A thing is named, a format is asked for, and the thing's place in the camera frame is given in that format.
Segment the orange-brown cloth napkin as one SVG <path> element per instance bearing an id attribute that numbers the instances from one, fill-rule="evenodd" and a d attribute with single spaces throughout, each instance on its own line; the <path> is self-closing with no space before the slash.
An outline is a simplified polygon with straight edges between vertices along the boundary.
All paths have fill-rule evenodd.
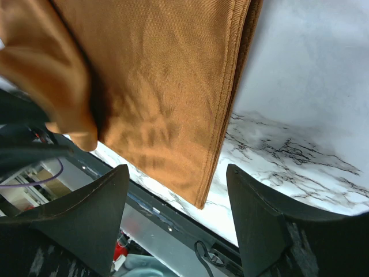
<path id="1" fill-rule="evenodd" d="M 1 76 L 203 208 L 261 1 L 2 1 Z"/>

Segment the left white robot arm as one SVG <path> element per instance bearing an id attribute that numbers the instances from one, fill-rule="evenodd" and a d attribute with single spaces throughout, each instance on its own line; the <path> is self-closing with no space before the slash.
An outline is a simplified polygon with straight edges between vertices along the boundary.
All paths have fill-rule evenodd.
<path id="1" fill-rule="evenodd" d="M 20 91 L 1 90 L 1 180 L 44 160 L 68 157 L 73 150 L 48 142 L 47 114 Z"/>

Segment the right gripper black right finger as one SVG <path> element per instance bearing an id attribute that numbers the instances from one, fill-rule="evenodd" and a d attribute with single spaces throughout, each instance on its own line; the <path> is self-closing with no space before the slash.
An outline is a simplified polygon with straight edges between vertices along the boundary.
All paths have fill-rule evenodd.
<path id="1" fill-rule="evenodd" d="M 234 164 L 226 177 L 245 276 L 368 275 L 368 213 L 312 207 Z"/>

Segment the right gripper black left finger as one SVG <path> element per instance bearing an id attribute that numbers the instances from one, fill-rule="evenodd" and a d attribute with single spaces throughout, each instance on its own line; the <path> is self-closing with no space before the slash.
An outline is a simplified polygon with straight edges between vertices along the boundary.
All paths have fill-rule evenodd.
<path id="1" fill-rule="evenodd" d="M 109 276 L 129 188 L 120 165 L 47 204 L 1 217 L 1 276 Z"/>

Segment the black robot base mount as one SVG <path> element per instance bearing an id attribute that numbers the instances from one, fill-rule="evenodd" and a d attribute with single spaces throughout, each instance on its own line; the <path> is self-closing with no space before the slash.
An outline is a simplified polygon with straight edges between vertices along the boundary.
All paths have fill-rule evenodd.
<path id="1" fill-rule="evenodd" d="M 201 243 L 210 257 L 225 264 L 220 267 L 208 262 L 214 276 L 242 275 L 236 246 L 133 181 L 129 183 L 121 228 L 179 276 L 208 275 L 195 255 L 204 252 Z"/>

